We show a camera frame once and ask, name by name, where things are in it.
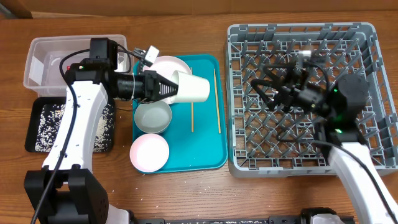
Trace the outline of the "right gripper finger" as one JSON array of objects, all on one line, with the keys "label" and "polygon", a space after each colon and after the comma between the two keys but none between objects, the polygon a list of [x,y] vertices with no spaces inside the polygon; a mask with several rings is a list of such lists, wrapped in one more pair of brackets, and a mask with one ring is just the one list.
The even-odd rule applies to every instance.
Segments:
[{"label": "right gripper finger", "polygon": [[[280,105],[280,90],[282,87],[281,81],[275,80],[260,80],[255,79],[251,81],[252,88],[256,91],[256,93],[261,97],[263,102],[266,104],[270,111],[274,111],[275,107]],[[266,91],[263,90],[263,87],[274,89],[274,97],[270,98]]]},{"label": "right gripper finger", "polygon": [[[262,64],[262,71],[265,77],[269,77],[268,80],[263,78],[259,80],[260,84],[297,84],[298,75],[295,71],[296,63],[275,63],[275,64]],[[282,80],[277,75],[278,72],[285,72],[285,77]]]}]

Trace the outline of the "white cup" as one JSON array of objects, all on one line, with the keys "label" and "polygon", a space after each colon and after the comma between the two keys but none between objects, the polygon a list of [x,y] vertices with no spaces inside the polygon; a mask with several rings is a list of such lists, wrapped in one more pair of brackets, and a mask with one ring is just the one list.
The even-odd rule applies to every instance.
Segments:
[{"label": "white cup", "polygon": [[172,103],[202,103],[210,94],[210,83],[206,78],[174,71],[171,81],[178,85],[177,94],[170,97]]}]

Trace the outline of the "grey bowl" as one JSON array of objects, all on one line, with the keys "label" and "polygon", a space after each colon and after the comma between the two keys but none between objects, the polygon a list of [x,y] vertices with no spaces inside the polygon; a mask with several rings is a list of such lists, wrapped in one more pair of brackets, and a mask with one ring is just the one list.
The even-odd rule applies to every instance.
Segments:
[{"label": "grey bowl", "polygon": [[135,125],[143,132],[160,134],[172,120],[171,107],[164,101],[140,104],[134,113]]}]

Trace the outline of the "white rice grains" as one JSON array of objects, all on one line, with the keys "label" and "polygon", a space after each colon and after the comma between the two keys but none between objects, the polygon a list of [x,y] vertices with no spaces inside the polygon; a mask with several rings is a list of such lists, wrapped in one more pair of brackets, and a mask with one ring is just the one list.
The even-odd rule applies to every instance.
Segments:
[{"label": "white rice grains", "polygon": [[[65,105],[45,105],[40,114],[34,152],[50,152],[60,127]],[[106,152],[113,147],[114,105],[107,104],[99,118],[94,141],[94,152]]]}]

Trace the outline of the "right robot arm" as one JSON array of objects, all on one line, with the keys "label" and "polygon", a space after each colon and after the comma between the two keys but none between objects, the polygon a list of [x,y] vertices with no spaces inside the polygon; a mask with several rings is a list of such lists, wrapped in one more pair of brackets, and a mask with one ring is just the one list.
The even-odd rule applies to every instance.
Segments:
[{"label": "right robot arm", "polygon": [[251,80],[251,86],[270,110],[299,107],[322,118],[309,142],[336,172],[360,222],[397,223],[397,202],[377,173],[356,123],[367,105],[366,79],[343,75],[331,85],[325,69],[314,62],[265,65],[263,71],[265,78]]}]

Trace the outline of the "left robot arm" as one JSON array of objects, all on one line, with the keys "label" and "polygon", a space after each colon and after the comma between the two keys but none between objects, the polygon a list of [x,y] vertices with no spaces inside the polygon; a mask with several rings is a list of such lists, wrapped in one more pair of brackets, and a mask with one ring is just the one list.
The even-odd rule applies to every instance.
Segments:
[{"label": "left robot arm", "polygon": [[31,222],[134,223],[132,212],[109,203],[93,175],[96,127],[110,98],[152,103],[176,95],[178,85],[152,70],[125,75],[106,63],[74,63],[61,74],[68,88],[56,140],[42,168],[24,180]]}]

